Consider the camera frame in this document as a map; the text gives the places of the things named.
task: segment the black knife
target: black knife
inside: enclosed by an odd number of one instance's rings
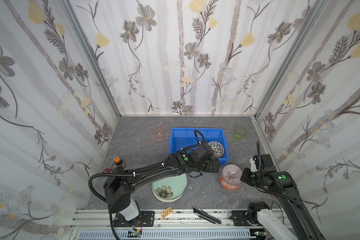
[[[198,215],[202,219],[205,219],[205,220],[207,220],[207,221],[209,221],[211,223],[221,224],[220,220],[218,220],[216,217],[214,217],[214,216],[212,216],[210,214],[207,214],[206,212],[204,212],[202,209],[200,209],[197,206],[193,206],[193,213]]]

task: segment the black mounting plate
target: black mounting plate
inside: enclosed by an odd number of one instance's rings
[[[154,226],[154,220],[155,220],[155,212],[154,211],[141,211],[141,223],[139,223],[139,216],[130,220],[126,221],[123,215],[116,214],[115,220],[113,220],[113,226],[114,227],[133,227],[136,224],[138,224],[137,227],[153,227]]]
[[[229,219],[233,220],[233,224],[235,225],[235,227],[252,226],[247,222],[247,218],[245,216],[246,212],[247,211],[243,211],[243,210],[232,211],[232,215],[230,216]]]
[[[139,225],[142,227],[153,227],[155,221],[155,212],[154,211],[142,211],[141,216],[141,224]]]

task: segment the green glass cup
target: green glass cup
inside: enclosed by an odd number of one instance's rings
[[[233,132],[233,140],[236,142],[241,141],[243,137],[247,134],[245,127],[237,126]]]

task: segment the vent grille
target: vent grille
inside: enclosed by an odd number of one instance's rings
[[[116,235],[120,239],[136,239],[127,237],[128,230],[116,230]],[[143,230],[140,240],[156,239],[249,239],[256,238],[250,236],[249,229],[147,229]],[[111,230],[82,230],[78,240],[114,240]]]

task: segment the blue plastic bin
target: blue plastic bin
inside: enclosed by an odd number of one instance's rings
[[[182,147],[187,147],[190,145],[197,144],[195,133],[193,132],[195,128],[184,128],[184,127],[174,127],[171,130],[171,137],[169,138],[169,153],[175,153],[180,151]],[[220,164],[225,164],[228,159],[228,143],[224,135],[224,130],[221,128],[196,128],[205,136],[206,142],[216,141],[223,145],[225,151],[222,158],[219,158]]]

